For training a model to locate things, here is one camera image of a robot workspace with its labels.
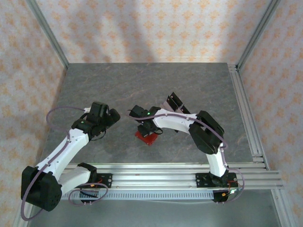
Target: orange floral wallpaper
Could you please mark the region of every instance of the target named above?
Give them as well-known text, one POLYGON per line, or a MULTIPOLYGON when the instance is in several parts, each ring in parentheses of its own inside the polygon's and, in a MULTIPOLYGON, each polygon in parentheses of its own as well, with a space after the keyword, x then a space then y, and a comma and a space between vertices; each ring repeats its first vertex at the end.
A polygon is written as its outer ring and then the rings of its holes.
POLYGON ((63 66, 25 0, 0 1, 0 219, 11 227, 21 173, 37 163, 63 66))
POLYGON ((270 0, 38 0, 69 62, 238 63, 270 0))
POLYGON ((241 77, 272 169, 303 225, 303 1, 283 0, 241 77))

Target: gray stone surface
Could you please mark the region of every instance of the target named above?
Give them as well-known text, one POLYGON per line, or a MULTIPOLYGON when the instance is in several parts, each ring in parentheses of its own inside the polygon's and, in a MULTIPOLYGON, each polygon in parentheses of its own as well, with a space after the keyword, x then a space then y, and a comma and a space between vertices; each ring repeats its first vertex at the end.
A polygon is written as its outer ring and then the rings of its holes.
MULTIPOLYGON (((192 138, 164 129, 147 146, 134 134, 138 123, 126 117, 134 105, 149 109, 162 104, 175 92, 191 113, 208 111, 224 128, 229 143, 227 162, 252 161, 238 103, 225 63, 98 63, 71 64, 62 86, 58 106, 89 107, 94 101, 107 103, 121 114, 106 136, 90 142, 73 163, 207 163, 192 138)), ((58 110, 53 123, 70 128, 82 115, 77 110, 58 110)), ((43 151, 45 158, 63 140, 50 131, 43 151)))

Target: purple cable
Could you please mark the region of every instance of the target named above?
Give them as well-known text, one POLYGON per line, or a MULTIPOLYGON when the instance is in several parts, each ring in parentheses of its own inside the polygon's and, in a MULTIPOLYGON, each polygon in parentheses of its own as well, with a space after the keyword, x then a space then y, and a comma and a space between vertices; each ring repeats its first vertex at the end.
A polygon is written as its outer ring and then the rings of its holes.
POLYGON ((22 199, 22 202, 21 202, 21 212, 20 212, 20 214, 21 214, 21 217, 22 217, 22 219, 24 220, 24 221, 30 221, 30 220, 32 220, 32 219, 34 219, 35 217, 37 217, 40 213, 41 213, 41 211, 43 210, 43 209, 41 209, 41 210, 39 210, 38 211, 38 213, 36 213, 34 216, 32 216, 32 217, 30 217, 30 218, 27 218, 27 217, 25 217, 25 214, 24 214, 24 208, 25 208, 25 202, 26 202, 26 199, 27 199, 27 196, 28 196, 28 194, 29 194, 29 191, 31 190, 31 188, 33 187, 33 185, 34 185, 34 183, 35 183, 35 181, 37 180, 37 178, 39 177, 39 175, 60 155, 60 154, 62 154, 62 152, 66 149, 66 147, 68 146, 68 144, 69 144, 69 140, 70 140, 70 133, 68 132, 68 130, 66 130, 66 129, 63 129, 63 128, 60 128, 60 127, 58 127, 58 126, 56 126, 56 125, 53 125, 53 124, 51 124, 50 122, 49 122, 49 115, 50 115, 50 113, 51 112, 53 112, 53 111, 55 111, 55 110, 57 110, 57 109, 62 109, 62 108, 69 108, 69 109, 76 109, 76 110, 81 110, 81 111, 84 111, 84 109, 81 109, 81 108, 78 108, 78 107, 72 107, 72 106, 59 106, 59 107, 56 107, 56 108, 54 108, 54 109, 52 109, 52 110, 50 110, 48 113, 47 113, 47 115, 46 115, 46 122, 47 122, 47 124, 49 125, 49 127, 50 128, 52 128, 52 129, 54 129, 54 130, 60 130, 60 131, 63 131, 63 132, 65 132, 66 133, 66 137, 67 137, 67 140, 66 140, 66 143, 65 143, 65 145, 61 148, 61 150, 56 154, 56 155, 54 155, 54 157, 52 158, 52 159, 50 159, 49 161, 48 161, 48 163, 47 164, 45 164, 40 170, 39 170, 39 172, 34 176, 34 178, 32 179, 32 181, 30 182, 30 184, 29 184, 29 186, 27 187, 27 189, 26 189, 26 191, 25 191, 25 193, 24 193, 24 196, 23 196, 23 199, 22 199))
MULTIPOLYGON (((87 185, 92 185, 92 184, 104 186, 104 187, 106 188, 106 192, 105 192, 104 195, 102 195, 99 199, 97 199, 97 200, 95 200, 95 201, 93 201, 93 202, 90 201, 90 202, 89 202, 90 205, 92 205, 92 204, 95 203, 95 202, 100 201, 100 200, 103 199, 103 198, 106 196, 106 194, 108 193, 108 187, 107 187, 105 184, 103 184, 103 183, 83 183, 83 184, 80 184, 79 186, 87 186, 87 185)), ((71 201, 71 194, 73 194, 74 192, 77 192, 77 191, 80 191, 80 192, 96 192, 96 191, 93 191, 93 190, 83 190, 83 189, 75 189, 75 190, 71 191, 71 193, 70 193, 69 196, 68 196, 68 202, 70 202, 70 204, 72 204, 72 205, 74 205, 74 206, 76 206, 76 207, 81 207, 81 206, 85 206, 85 205, 86 205, 86 203, 79 203, 79 204, 76 204, 76 203, 73 203, 73 202, 71 201)))
POLYGON ((163 116, 174 116, 174 117, 179 117, 179 118, 183 118, 183 119, 186 119, 186 120, 192 120, 192 121, 195 121, 197 123, 199 123, 200 125, 203 125, 205 126, 209 131, 211 131, 224 145, 221 147, 220 149, 220 152, 221 152, 221 156, 222 156, 222 160, 223 160, 223 165, 225 166, 225 168, 230 171, 234 171, 234 172, 237 172, 240 174, 240 176, 242 177, 242 180, 243 180, 243 185, 242 185, 242 188, 240 190, 240 192, 237 194, 236 197, 232 198, 230 201, 226 201, 226 202, 220 202, 222 204, 224 203, 227 203, 227 202, 231 202, 231 201, 235 201, 236 199, 238 199, 241 194, 243 193, 243 190, 244 190, 244 187, 245 187, 245 179, 244 179, 244 176, 243 174, 240 172, 240 170, 238 169, 233 169, 233 168, 228 168, 227 167, 227 164, 226 164, 226 161, 225 161, 225 156, 224 156, 224 153, 223 153, 223 149, 227 149, 228 148, 228 145, 226 143, 226 141, 223 139, 222 136, 220 136, 215 130, 213 130, 211 127, 209 127, 207 124, 205 124, 204 122, 196 119, 196 118, 192 118, 192 117, 186 117, 186 116, 183 116, 183 115, 179 115, 179 114, 174 114, 174 113, 163 113, 163 114, 159 114, 159 115, 155 115, 155 116, 149 116, 149 117, 132 117, 128 114, 126 114, 126 116, 134 119, 134 120, 138 120, 138 121, 141 121, 141 120, 148 120, 148 119, 153 119, 153 118, 156 118, 156 117, 163 117, 163 116))

